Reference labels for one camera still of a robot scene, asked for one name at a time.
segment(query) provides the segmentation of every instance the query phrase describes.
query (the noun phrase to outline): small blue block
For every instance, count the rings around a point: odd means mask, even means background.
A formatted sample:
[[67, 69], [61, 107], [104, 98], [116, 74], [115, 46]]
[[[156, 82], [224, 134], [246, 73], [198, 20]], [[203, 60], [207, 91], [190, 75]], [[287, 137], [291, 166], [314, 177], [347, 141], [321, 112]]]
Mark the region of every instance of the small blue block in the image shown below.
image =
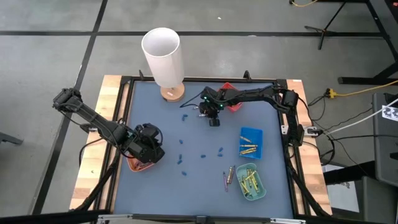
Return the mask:
[[181, 120], [182, 120], [182, 121], [185, 121], [185, 118], [186, 118], [187, 116], [188, 116], [187, 114], [182, 115]]

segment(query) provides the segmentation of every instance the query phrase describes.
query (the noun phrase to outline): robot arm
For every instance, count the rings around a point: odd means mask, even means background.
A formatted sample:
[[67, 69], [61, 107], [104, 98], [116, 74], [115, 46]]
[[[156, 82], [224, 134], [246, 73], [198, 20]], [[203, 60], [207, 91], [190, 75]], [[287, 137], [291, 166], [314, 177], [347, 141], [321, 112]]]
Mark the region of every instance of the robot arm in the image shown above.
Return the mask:
[[108, 121], [83, 103], [80, 92], [64, 88], [53, 99], [53, 107], [64, 113], [76, 113], [98, 129], [99, 135], [108, 143], [118, 148], [122, 154], [130, 153], [142, 163], [159, 161], [164, 151], [155, 138], [160, 130], [152, 124], [138, 125], [134, 130], [115, 121]]
[[[279, 94], [282, 94], [280, 102], [275, 97]], [[299, 95], [292, 90], [286, 90], [279, 86], [267, 86], [265, 88], [243, 91], [234, 89], [220, 89], [215, 91], [206, 86], [200, 98], [204, 100], [204, 102], [199, 104], [200, 113], [210, 118], [210, 126], [220, 125], [218, 113], [226, 106], [234, 106], [240, 102], [266, 101], [277, 111], [286, 114], [289, 125], [287, 131], [288, 143], [292, 146], [302, 145], [304, 130], [303, 126], [297, 123], [295, 115]]]

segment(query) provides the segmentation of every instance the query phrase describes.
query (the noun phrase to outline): white cylinder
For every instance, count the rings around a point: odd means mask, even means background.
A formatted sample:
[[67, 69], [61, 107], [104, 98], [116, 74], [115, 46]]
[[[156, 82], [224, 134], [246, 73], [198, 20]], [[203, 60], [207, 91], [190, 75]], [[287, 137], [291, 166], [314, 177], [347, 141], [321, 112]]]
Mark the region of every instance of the white cylinder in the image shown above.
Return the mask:
[[156, 84], [163, 88], [173, 88], [184, 79], [180, 37], [169, 28], [156, 28], [149, 31], [141, 42], [142, 50]]

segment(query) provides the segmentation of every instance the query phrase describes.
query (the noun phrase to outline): blue tray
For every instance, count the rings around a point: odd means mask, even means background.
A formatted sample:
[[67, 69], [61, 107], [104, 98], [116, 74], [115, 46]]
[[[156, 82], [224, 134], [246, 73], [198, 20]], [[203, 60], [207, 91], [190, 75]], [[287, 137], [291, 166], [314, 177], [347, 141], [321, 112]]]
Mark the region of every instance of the blue tray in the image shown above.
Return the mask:
[[[247, 157], [247, 158], [252, 158], [252, 159], [261, 159], [261, 157], [262, 157], [262, 130], [256, 129], [256, 128], [241, 128], [241, 136], [250, 140], [251, 143], [239, 138], [240, 139], [239, 140], [239, 155], [241, 157]], [[249, 154], [241, 155], [241, 153], [240, 153], [241, 151], [249, 149], [249, 147], [241, 147], [240, 146], [240, 145], [245, 145], [245, 144], [256, 144], [257, 151], [249, 153]]]

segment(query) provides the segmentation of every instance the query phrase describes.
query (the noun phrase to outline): gray concrete floor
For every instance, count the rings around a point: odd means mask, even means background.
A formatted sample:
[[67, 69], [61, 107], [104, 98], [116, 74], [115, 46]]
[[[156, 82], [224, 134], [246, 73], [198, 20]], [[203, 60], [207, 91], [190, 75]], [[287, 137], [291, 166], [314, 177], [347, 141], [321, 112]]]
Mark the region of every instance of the gray concrete floor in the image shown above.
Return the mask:
[[[372, 1], [398, 49], [398, 26], [384, 1]], [[92, 30], [100, 0], [4, 0], [0, 30]], [[304, 25], [324, 27], [337, 3], [292, 7], [288, 0], [109, 1], [100, 30], [302, 31]], [[364, 4], [347, 4], [330, 30], [375, 32]], [[81, 87], [84, 102], [94, 107], [103, 75], [150, 75], [141, 50], [142, 37], [97, 37]], [[21, 146], [0, 144], [0, 217], [23, 215], [36, 190], [59, 127], [61, 114], [51, 108], [63, 87], [73, 86], [89, 37], [0, 36], [0, 131], [24, 139]], [[317, 38], [182, 37], [187, 77], [293, 78], [304, 82], [307, 99], [326, 88], [348, 93], [369, 86], [339, 85], [337, 77], [372, 77], [394, 60], [382, 39], [329, 38], [321, 51]], [[397, 87], [380, 92], [396, 93]], [[329, 127], [371, 106], [371, 94], [326, 101], [319, 122]], [[311, 107], [318, 117], [322, 103]], [[371, 134], [369, 120], [335, 137]], [[78, 151], [86, 134], [70, 125], [43, 212], [66, 211], [78, 172]], [[318, 138], [321, 152], [329, 150]], [[374, 158], [372, 139], [345, 140], [356, 162]], [[335, 161], [353, 164], [337, 146]]]

